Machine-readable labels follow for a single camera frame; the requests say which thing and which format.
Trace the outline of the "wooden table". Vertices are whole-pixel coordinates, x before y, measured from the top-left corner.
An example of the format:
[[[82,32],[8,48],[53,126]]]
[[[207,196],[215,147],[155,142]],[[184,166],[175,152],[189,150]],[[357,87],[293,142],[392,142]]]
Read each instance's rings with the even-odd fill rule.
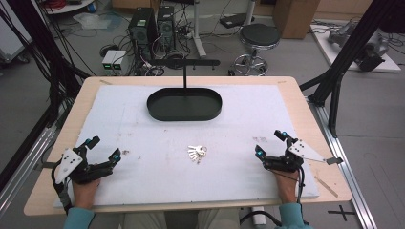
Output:
[[[296,134],[302,137],[321,156],[332,156],[331,149],[304,98],[298,83],[291,76],[193,76],[187,80],[191,86],[212,85],[275,85],[279,88],[285,101],[290,120]],[[98,89],[103,85],[142,85],[142,86],[176,86],[181,85],[179,76],[93,76],[86,79],[68,114],[68,117],[56,139],[49,160],[60,158],[65,148],[76,143],[79,132],[87,114],[93,105]],[[316,187],[320,192],[318,198],[306,199],[309,203],[340,202],[352,199],[352,193],[337,165],[312,161],[311,171],[325,181],[337,194],[333,196],[317,180]],[[51,181],[51,171],[44,169],[33,186],[28,198],[24,214],[27,216],[62,215],[64,211],[55,208],[53,202],[57,198]]]

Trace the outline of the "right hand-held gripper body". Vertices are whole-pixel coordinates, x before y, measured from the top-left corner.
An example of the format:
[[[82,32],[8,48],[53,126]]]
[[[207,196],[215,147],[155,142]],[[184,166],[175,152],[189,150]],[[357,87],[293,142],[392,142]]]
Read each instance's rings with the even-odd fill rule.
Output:
[[[293,173],[301,168],[304,160],[325,162],[326,160],[302,139],[288,139],[285,153],[281,156],[264,156],[263,166],[267,170]]]

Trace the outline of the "white cylinder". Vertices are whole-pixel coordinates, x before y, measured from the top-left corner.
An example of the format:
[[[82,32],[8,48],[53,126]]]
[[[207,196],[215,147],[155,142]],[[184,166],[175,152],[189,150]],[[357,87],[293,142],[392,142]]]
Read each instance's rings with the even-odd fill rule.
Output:
[[[255,206],[251,208],[251,212],[255,212],[255,215],[252,217],[253,225],[257,229],[263,229],[266,227],[266,216],[259,214],[259,211],[264,211],[263,206]]]

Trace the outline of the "white foam board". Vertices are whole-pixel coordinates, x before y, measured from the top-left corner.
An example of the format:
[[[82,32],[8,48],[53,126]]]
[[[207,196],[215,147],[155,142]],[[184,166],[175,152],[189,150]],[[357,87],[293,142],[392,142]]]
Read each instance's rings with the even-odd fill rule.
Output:
[[[287,107],[274,85],[217,85],[221,113],[212,120],[166,122],[149,115],[152,86],[102,86],[78,139],[100,138],[87,158],[101,163],[116,149],[121,160],[101,181],[96,205],[152,205],[276,199],[274,175],[255,156],[286,149],[274,132],[294,135]],[[189,146],[202,145],[199,163]]]

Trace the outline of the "clear plastic sheet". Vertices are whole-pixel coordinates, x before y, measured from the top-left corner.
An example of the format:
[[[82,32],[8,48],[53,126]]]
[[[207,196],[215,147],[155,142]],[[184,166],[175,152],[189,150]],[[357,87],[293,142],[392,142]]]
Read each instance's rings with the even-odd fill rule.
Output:
[[[101,19],[98,15],[87,12],[74,15],[73,19],[83,30],[105,30],[111,24],[110,20]]]

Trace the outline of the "aluminium rail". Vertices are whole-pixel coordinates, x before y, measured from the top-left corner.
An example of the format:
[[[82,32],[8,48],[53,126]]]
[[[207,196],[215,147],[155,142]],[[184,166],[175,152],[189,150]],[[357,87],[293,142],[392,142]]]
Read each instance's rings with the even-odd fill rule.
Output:
[[[23,156],[14,166],[9,181],[0,191],[0,219],[6,214],[34,166],[51,145],[55,133],[55,127],[44,128],[39,134],[34,134],[26,144],[22,145]]]
[[[376,223],[374,221],[372,212],[361,192],[361,189],[357,183],[356,177],[352,171],[352,167],[346,157],[344,149],[337,137],[334,137],[332,131],[329,130],[328,121],[329,115],[328,111],[324,107],[317,107],[308,101],[309,108],[315,119],[318,121],[318,125],[331,149],[331,153],[334,157],[340,157],[343,159],[342,162],[338,164],[338,168],[343,174],[345,181],[347,182],[349,189],[352,193],[351,203],[353,205],[355,215],[362,229],[377,229]]]

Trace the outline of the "grey robot device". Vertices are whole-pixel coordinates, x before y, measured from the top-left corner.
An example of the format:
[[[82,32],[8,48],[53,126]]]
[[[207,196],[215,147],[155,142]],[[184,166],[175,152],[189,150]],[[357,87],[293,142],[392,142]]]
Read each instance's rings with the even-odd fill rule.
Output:
[[[328,37],[330,44],[337,44],[342,48],[351,37],[357,22],[348,22],[337,31],[331,31]],[[382,55],[388,51],[388,39],[384,38],[377,31],[373,33],[368,42],[363,46],[360,54],[354,59],[362,72],[371,72],[379,64],[384,62]]]

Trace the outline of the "black computer tower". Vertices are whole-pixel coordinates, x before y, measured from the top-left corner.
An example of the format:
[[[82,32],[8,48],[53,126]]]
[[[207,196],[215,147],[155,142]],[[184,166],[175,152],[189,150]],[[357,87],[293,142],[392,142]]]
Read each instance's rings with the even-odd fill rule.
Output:
[[[175,18],[173,6],[160,6],[158,11],[160,49],[168,52],[175,49]]]
[[[137,49],[151,53],[158,38],[155,12],[152,8],[136,8],[128,26],[131,40]]]

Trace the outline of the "black key rack with tray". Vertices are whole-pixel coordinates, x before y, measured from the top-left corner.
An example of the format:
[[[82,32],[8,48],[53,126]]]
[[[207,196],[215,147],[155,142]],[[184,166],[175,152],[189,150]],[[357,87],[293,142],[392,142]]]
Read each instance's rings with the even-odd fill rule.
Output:
[[[156,66],[183,67],[181,88],[162,88],[147,98],[149,115],[159,121],[207,121],[217,117],[222,110],[222,97],[208,88],[187,86],[187,67],[219,66],[216,59],[155,59]]]

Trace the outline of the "person's left hand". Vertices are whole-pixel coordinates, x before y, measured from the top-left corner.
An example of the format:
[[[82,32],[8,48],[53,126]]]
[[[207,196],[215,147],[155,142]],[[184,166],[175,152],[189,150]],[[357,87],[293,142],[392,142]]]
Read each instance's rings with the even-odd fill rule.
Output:
[[[100,180],[94,180],[86,184],[73,183],[75,207],[91,210],[95,202],[95,194]]]

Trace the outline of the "white desk leg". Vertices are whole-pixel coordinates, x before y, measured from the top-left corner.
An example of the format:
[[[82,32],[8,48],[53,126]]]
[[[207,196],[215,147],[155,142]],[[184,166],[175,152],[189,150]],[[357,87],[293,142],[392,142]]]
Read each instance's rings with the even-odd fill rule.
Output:
[[[200,10],[199,10],[199,5],[200,5],[200,0],[193,0],[193,22],[194,22],[194,29],[192,31],[192,38],[194,41],[194,44],[196,46],[197,52],[199,54],[200,58],[206,58],[206,52],[203,47],[203,42],[200,38]]]

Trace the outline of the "round white table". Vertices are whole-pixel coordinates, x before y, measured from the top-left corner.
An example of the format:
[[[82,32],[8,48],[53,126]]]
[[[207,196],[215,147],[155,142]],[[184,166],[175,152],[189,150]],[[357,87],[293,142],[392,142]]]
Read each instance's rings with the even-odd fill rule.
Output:
[[[95,2],[96,0],[44,0],[40,6],[48,13],[60,14],[85,9]]]

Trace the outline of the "silver bunch of keys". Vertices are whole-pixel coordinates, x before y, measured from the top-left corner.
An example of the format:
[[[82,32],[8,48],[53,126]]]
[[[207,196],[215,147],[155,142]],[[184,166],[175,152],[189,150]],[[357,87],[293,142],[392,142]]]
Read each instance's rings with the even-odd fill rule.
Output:
[[[199,163],[203,157],[206,156],[207,148],[202,145],[198,146],[189,146],[188,147],[188,156],[193,162]]]

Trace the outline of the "flat black box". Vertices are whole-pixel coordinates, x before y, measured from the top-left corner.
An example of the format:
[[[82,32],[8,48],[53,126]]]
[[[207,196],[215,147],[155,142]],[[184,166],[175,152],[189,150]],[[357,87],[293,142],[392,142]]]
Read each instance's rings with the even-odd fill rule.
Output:
[[[219,20],[219,22],[227,29],[240,27],[245,24],[246,14],[238,13],[231,16],[225,16]]]

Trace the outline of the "white floor platform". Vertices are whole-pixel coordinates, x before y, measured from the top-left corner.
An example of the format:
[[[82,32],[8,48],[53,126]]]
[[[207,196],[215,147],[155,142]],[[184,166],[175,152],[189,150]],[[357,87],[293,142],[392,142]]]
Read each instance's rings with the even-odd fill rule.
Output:
[[[331,65],[337,57],[337,54],[341,51],[341,48],[337,44],[331,44],[328,41],[330,31],[327,26],[311,25],[310,28],[323,55],[329,65]],[[383,62],[373,69],[374,73],[399,73],[401,71],[399,66],[394,63],[389,55],[383,54],[382,59]]]

